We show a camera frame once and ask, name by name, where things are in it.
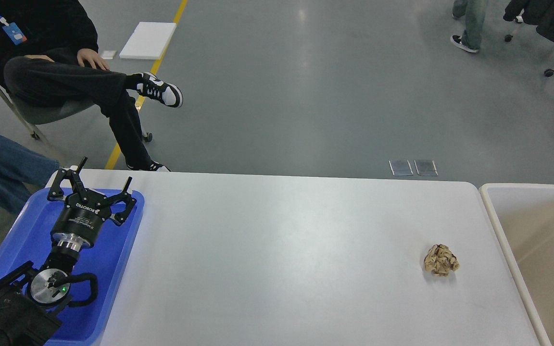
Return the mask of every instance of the black pants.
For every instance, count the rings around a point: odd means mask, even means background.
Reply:
[[[38,107],[55,107],[68,99],[90,98],[108,118],[127,164],[147,169],[151,158],[142,142],[136,100],[123,88],[126,75],[81,67],[75,53],[68,48],[52,49],[44,55],[55,62],[26,57],[10,59],[4,68],[7,90]]]

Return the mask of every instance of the trash bin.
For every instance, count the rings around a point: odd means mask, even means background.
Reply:
[[[554,185],[479,190],[540,344],[554,346]]]

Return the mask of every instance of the standing person's legs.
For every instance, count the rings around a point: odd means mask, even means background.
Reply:
[[[469,0],[467,5],[466,29],[461,35],[461,42],[471,49],[480,49],[486,4],[487,0]]]
[[[453,18],[458,19],[463,17],[467,9],[467,0],[454,0]]]

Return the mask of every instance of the blue tray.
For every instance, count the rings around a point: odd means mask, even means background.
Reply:
[[[35,269],[39,269],[50,253],[50,231],[63,210],[63,203],[48,202],[48,190],[44,188],[31,196],[1,244],[0,278],[28,260],[33,261]],[[97,191],[107,196],[121,192]],[[64,188],[63,192],[68,195],[71,189]],[[95,246],[82,250],[74,267],[73,274],[89,272],[97,276],[97,299],[86,307],[66,307],[59,313],[57,318],[63,324],[46,342],[47,345],[88,346],[101,337],[142,218],[145,199],[137,191],[132,193],[132,197],[137,201],[127,221],[121,226],[116,226],[107,220],[101,228]],[[115,204],[112,211],[119,212],[123,208],[123,203]],[[74,296],[74,300],[84,300],[90,294],[88,283],[74,284],[70,288],[70,294]]]

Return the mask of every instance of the jeans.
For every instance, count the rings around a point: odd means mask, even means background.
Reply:
[[[0,207],[18,214],[31,193],[23,183],[44,186],[59,162],[0,136]]]
[[[482,26],[488,0],[455,0],[453,15],[457,18],[466,16],[466,29],[461,35],[461,42],[472,49],[480,49],[482,43]]]

